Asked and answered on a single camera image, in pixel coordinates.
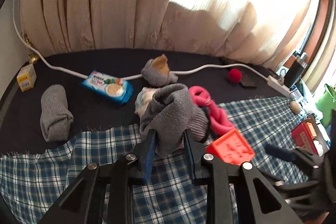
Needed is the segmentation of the blue cracker packet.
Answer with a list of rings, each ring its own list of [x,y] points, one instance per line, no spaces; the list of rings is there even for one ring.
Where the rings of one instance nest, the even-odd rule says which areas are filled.
[[[133,87],[126,80],[98,71],[93,71],[80,85],[112,100],[118,105],[128,103],[133,94]]]

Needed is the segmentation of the large grey knit sock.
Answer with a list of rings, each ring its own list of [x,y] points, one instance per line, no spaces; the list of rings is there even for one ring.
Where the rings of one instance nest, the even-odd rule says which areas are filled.
[[[149,130],[157,132],[155,152],[164,158],[183,147],[183,132],[190,129],[194,139],[203,141],[208,135],[209,119],[191,99],[186,85],[176,83],[159,88],[153,94],[147,109],[140,118],[142,139]]]

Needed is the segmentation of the red flat box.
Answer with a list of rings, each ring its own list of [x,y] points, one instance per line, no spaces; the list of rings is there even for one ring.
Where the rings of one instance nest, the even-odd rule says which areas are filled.
[[[317,139],[317,132],[311,122],[301,122],[291,131],[295,146],[311,154],[324,154],[322,143]]]

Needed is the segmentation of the beige egg-shaped object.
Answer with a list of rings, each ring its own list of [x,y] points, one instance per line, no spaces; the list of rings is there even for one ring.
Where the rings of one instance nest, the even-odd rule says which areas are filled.
[[[301,107],[297,102],[292,101],[290,103],[290,110],[293,114],[297,115],[301,112]]]

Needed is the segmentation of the blue plaid cloth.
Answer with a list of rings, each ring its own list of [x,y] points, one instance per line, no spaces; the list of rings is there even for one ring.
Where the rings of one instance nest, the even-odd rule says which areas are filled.
[[[246,138],[255,156],[252,164],[286,183],[307,180],[294,164],[271,157],[266,144],[294,147],[291,131],[303,120],[283,97],[221,103],[228,118]],[[43,154],[1,157],[1,195],[20,223],[38,223],[45,212],[89,162],[110,164],[140,142],[137,124],[80,133]],[[155,158],[150,181],[134,188],[135,223],[205,223],[204,186],[194,186],[179,150]]]

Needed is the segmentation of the green bag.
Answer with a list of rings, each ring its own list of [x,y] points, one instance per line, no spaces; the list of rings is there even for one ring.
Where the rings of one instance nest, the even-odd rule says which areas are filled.
[[[317,109],[322,112],[323,118],[321,124],[328,127],[331,121],[331,112],[335,109],[335,88],[328,84],[324,84],[325,91],[323,96],[316,103]]]

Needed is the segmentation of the red embossed rubber block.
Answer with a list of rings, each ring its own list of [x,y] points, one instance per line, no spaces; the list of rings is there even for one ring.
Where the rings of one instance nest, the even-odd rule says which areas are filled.
[[[234,165],[251,161],[255,156],[246,138],[236,128],[213,141],[206,152]]]

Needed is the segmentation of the white power strip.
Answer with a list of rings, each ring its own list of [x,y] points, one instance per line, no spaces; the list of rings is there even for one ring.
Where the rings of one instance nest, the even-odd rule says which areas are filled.
[[[291,91],[288,87],[286,87],[284,84],[279,83],[278,80],[276,80],[274,77],[269,75],[266,79],[266,82],[269,87],[277,91],[278,93],[282,94],[286,98],[290,98]]]

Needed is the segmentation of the pink twisted toy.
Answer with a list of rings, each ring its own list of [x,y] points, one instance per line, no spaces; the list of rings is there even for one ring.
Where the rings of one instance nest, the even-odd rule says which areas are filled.
[[[216,104],[205,88],[192,86],[189,88],[189,94],[194,104],[207,109],[210,128],[213,132],[218,135],[224,135],[235,128],[235,125],[228,119],[225,110]]]

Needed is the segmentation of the small black pad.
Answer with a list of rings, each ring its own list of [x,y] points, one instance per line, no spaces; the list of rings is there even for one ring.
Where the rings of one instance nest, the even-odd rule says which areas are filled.
[[[255,89],[255,88],[257,88],[257,84],[248,75],[242,75],[242,78],[241,78],[241,81],[240,81],[240,85],[243,88],[246,88],[246,89]]]

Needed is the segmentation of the red pompom ball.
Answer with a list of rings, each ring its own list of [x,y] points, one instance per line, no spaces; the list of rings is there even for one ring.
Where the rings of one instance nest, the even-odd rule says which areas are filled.
[[[228,72],[228,80],[233,84],[239,84],[242,80],[242,72],[236,68],[231,69]]]

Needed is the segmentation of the small yellow box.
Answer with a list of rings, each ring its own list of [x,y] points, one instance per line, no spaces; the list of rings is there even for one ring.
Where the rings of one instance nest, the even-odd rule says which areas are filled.
[[[17,83],[22,92],[32,89],[36,79],[37,75],[33,64],[22,67],[17,75]]]

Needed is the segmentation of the grey and tan sock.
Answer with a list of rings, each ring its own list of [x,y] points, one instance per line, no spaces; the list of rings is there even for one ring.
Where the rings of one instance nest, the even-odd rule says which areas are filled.
[[[168,58],[165,54],[148,60],[141,70],[141,75],[154,87],[163,87],[178,81],[178,76],[170,71]]]

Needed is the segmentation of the gold curtain tassel bell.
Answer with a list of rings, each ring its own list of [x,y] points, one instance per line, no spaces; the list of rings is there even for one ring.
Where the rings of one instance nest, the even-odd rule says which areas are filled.
[[[31,46],[33,49],[35,49],[34,44],[29,40],[28,36],[26,33],[23,34],[23,38],[25,40],[25,43],[29,46]],[[36,62],[40,59],[37,53],[34,51],[30,50],[29,51],[29,63],[30,64],[36,64]]]

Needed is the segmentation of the beige curtain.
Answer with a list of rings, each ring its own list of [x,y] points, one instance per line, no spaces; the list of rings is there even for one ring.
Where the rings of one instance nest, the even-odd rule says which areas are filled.
[[[109,48],[190,52],[276,69],[319,0],[20,0],[21,33],[43,56]]]

